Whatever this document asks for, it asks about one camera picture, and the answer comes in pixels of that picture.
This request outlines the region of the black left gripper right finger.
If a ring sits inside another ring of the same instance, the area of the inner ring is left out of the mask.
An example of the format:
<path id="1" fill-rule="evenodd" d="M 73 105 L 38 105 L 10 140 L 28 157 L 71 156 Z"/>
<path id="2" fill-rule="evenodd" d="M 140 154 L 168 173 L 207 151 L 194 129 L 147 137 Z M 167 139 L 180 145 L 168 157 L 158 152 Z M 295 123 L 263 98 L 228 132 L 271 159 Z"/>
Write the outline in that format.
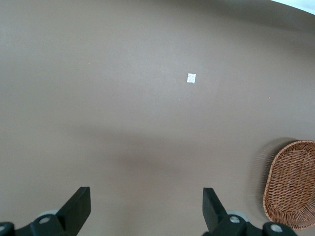
<path id="1" fill-rule="evenodd" d="M 267 222 L 257 228 L 241 216 L 228 214 L 213 188 L 203 189 L 202 213 L 208 228 L 205 236 L 295 236 L 281 223 Z"/>

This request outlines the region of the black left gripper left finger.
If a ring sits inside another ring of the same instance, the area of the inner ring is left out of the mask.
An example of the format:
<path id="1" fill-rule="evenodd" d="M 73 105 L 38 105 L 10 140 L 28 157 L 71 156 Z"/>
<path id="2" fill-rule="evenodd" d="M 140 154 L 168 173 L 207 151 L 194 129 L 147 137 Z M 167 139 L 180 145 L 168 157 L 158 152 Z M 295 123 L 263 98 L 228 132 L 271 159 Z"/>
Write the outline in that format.
<path id="1" fill-rule="evenodd" d="M 55 214 L 45 214 L 16 229 L 11 222 L 1 222 L 2 236 L 76 236 L 91 214 L 91 191 L 80 187 Z"/>

